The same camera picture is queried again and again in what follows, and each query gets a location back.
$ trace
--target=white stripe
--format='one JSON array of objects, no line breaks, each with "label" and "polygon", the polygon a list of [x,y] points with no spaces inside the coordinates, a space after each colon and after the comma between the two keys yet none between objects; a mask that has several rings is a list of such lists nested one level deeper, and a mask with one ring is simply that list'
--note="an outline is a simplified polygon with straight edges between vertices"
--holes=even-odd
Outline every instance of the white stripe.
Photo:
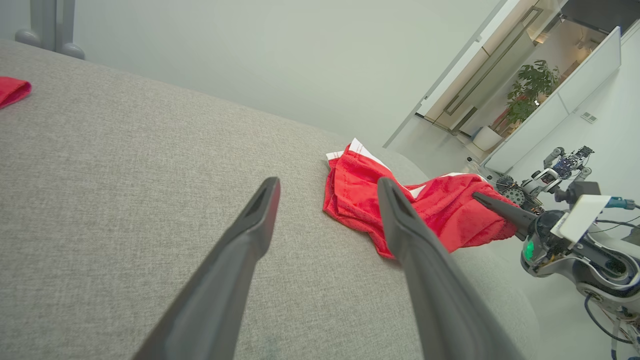
[{"label": "white stripe", "polygon": [[420,192],[422,191],[422,189],[424,189],[425,186],[427,186],[427,185],[425,184],[425,185],[420,186],[419,188],[415,188],[413,190],[410,190],[409,192],[411,193],[411,196],[413,196],[414,199],[416,197],[418,197],[418,195],[420,195]]},{"label": "white stripe", "polygon": [[458,176],[458,175],[475,175],[477,177],[480,177],[480,179],[486,183],[488,183],[488,181],[483,178],[482,176],[478,175],[478,174],[469,174],[469,173],[465,173],[465,172],[450,172],[448,174],[444,174],[444,175],[440,175],[438,177],[445,177],[445,176]]},{"label": "white stripe", "polygon": [[342,154],[344,154],[344,151],[330,152],[326,155],[326,160],[329,161],[329,160],[337,159],[341,157]]}]

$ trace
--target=red cloth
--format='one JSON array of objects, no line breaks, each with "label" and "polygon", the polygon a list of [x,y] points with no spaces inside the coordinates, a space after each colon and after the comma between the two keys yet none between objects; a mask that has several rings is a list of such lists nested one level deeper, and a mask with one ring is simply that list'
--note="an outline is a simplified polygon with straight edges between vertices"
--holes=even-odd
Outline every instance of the red cloth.
[{"label": "red cloth", "polygon": [[[341,224],[369,233],[378,254],[393,258],[382,228],[377,184],[382,176],[395,181],[394,175],[362,144],[357,143],[355,151],[349,150],[350,146],[339,158],[337,152],[327,154],[331,170],[324,189],[323,210]],[[441,176],[419,185],[398,185],[449,252],[510,238],[516,232],[513,224],[472,198],[474,192],[480,192],[513,204],[479,175]]]},{"label": "red cloth", "polygon": [[31,84],[24,80],[0,76],[0,109],[22,100],[31,92]]}]

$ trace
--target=gray sofa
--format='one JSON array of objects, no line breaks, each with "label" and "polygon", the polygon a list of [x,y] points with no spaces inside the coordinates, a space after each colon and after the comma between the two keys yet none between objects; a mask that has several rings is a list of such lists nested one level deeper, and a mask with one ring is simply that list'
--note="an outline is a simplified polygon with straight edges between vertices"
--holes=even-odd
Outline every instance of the gray sofa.
[{"label": "gray sofa", "polygon": [[[421,358],[399,265],[322,212],[324,154],[350,139],[15,42],[0,76],[33,85],[0,110],[0,358],[131,357],[268,176],[282,196],[236,359]],[[453,257],[532,358],[538,323],[502,260]]]}]

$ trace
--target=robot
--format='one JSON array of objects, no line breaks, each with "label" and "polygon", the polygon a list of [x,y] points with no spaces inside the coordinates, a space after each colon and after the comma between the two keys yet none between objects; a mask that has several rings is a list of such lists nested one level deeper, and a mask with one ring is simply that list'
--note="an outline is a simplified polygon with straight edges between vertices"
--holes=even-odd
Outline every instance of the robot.
[{"label": "robot", "polygon": [[[556,147],[544,159],[545,169],[533,173],[531,179],[526,179],[518,185],[511,176],[502,176],[496,182],[496,188],[521,208],[534,214],[543,213],[544,209],[538,195],[541,192],[555,193],[562,180],[584,181],[591,174],[591,169],[585,165],[593,153],[589,147],[583,146],[567,155],[562,147]],[[573,172],[576,170],[579,173],[574,176]]]},{"label": "robot", "polygon": [[[567,191],[556,190],[554,197],[556,202],[565,201],[569,210],[535,215],[474,194],[485,207],[517,226],[516,236],[524,242],[520,264],[527,273],[534,277],[560,274],[585,296],[587,314],[613,339],[613,359],[617,342],[631,344],[640,354],[640,247],[611,238],[606,229],[595,225],[606,222],[640,230],[627,222],[597,219],[604,208],[633,210],[640,206],[630,199],[601,195],[598,183],[589,181],[574,181]],[[612,332],[597,322],[590,304],[613,315]]]}]

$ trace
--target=cabinet door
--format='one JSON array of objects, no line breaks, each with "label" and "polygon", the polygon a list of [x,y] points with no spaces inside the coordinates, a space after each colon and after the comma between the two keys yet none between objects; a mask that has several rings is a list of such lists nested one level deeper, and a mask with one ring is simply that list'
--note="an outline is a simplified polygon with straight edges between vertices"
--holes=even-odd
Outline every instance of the cabinet door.
[{"label": "cabinet door", "polygon": [[500,173],[507,172],[575,112],[620,64],[620,27],[617,27],[482,164]]}]

